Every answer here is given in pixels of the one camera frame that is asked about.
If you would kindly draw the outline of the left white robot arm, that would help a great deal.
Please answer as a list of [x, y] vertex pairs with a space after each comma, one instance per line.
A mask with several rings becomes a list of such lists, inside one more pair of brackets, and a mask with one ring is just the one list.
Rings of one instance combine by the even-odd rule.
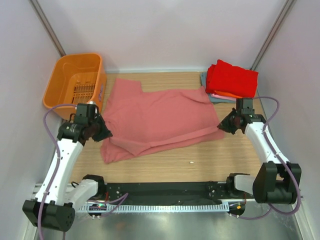
[[100, 142], [112, 137], [96, 104], [79, 103], [74, 108], [57, 136], [51, 137], [55, 153], [39, 191], [22, 206], [30, 223], [38, 229], [67, 232], [76, 211], [87, 200], [101, 200], [106, 194], [104, 178], [92, 174], [84, 176], [79, 185], [67, 192], [72, 170], [86, 141]]

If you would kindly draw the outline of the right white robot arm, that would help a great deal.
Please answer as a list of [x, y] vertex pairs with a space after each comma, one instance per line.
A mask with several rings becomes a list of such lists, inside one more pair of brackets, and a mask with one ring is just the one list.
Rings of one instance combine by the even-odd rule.
[[243, 192], [251, 194], [257, 203], [294, 204], [299, 199], [302, 169], [291, 163], [273, 140], [268, 122], [256, 114], [252, 98], [238, 98], [236, 106], [220, 122], [218, 128], [235, 134], [240, 130], [251, 142], [261, 162], [256, 176], [232, 173], [225, 192], [237, 198]]

